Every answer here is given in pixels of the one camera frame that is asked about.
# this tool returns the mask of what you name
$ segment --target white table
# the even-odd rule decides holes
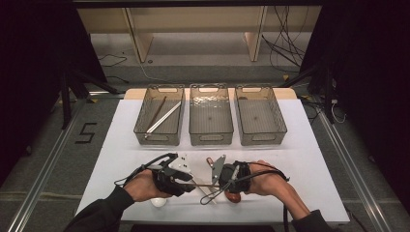
[[[106,198],[114,189],[114,181],[128,176],[137,166],[165,153],[177,152],[188,156],[195,176],[209,182],[211,169],[205,161],[207,157],[216,160],[226,155],[228,163],[234,160],[265,160],[290,177],[290,184],[309,209],[320,209],[329,224],[349,221],[299,100],[278,100],[288,133],[282,144],[262,147],[241,146],[233,101],[231,110],[235,131],[229,146],[190,145],[188,103],[185,105],[179,146],[141,146],[133,133],[141,104],[142,100],[120,101],[77,212],[98,198]],[[242,201],[233,204],[221,194],[216,199],[216,205],[210,203],[203,206],[199,203],[202,196],[203,192],[197,188],[180,197],[169,198],[161,208],[154,207],[150,201],[135,203],[124,212],[122,220],[156,224],[282,223],[282,204],[274,197],[242,194]]]

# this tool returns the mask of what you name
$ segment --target clear plastic bin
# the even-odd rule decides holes
[[[237,85],[235,108],[243,146],[282,142],[287,128],[271,85]]]
[[[232,143],[233,124],[226,84],[190,86],[190,144]]]
[[[147,132],[166,113],[180,104],[152,132]],[[184,85],[150,85],[136,120],[134,133],[141,145],[178,146],[184,115]]]

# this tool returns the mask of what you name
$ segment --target sleeve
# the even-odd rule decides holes
[[[337,229],[332,229],[325,219],[320,214],[319,210],[312,211],[310,215],[298,219],[292,220],[293,227],[295,227],[298,232],[333,232],[338,231]]]
[[[130,195],[115,187],[106,199],[96,200],[78,213],[64,231],[118,231],[123,212],[132,204]]]

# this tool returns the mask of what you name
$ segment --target aluminum rail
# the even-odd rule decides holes
[[[365,206],[365,209],[368,213],[368,216],[370,217],[371,222],[374,225],[374,228],[378,232],[393,231],[385,215],[383,214],[382,209],[380,208],[375,197],[368,188],[360,170],[350,156],[350,153],[344,145],[344,142],[341,139],[340,135],[338,134],[335,125],[332,125],[325,115],[319,114],[319,117],[337,150],[337,154],[341,160],[341,163],[343,164],[356,192],[358,193],[363,205]]]
[[[73,125],[75,124],[76,118],[81,108],[85,105],[85,102],[86,100],[78,100],[75,104],[73,109],[73,119],[70,121],[67,127],[60,132],[60,135],[58,136],[54,147],[51,149],[51,152],[48,155],[48,158],[45,161],[45,164],[43,165],[43,168],[40,171],[36,181],[34,182],[30,191],[27,193],[26,198],[15,214],[15,217],[12,220],[11,225],[9,226],[9,232],[23,231],[29,217],[33,213],[34,207],[36,206],[37,201],[42,194],[45,184],[47,183],[55,164],[57,163],[57,160],[59,159],[67,143],[68,137],[73,130]]]

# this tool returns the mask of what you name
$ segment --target person's left hand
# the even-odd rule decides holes
[[[156,197],[168,198],[172,196],[157,189],[153,181],[151,170],[144,170],[138,173],[138,175],[124,186],[124,190],[135,202],[142,202]]]

